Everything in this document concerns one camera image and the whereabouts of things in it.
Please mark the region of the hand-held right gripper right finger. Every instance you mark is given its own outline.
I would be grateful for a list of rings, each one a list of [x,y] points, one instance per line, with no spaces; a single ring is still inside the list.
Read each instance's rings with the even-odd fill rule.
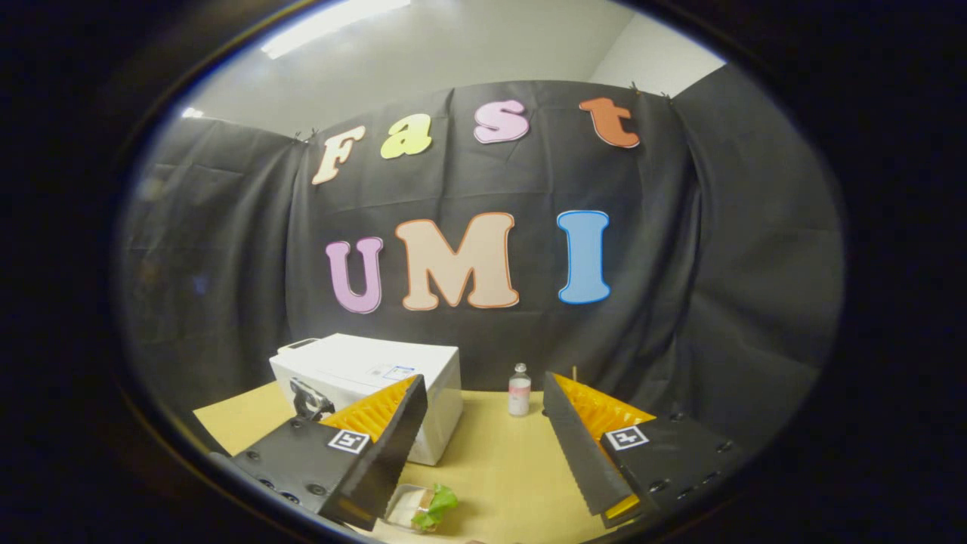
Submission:
[[[543,412],[587,509],[607,529],[677,515],[745,464],[739,442],[683,413],[653,416],[553,372],[543,381]]]

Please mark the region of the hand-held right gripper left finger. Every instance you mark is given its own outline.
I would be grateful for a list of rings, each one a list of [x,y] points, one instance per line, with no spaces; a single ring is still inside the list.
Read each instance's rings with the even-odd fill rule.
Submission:
[[[230,460],[232,475],[307,515],[371,530],[382,517],[428,409],[414,374],[336,409],[296,416]]]

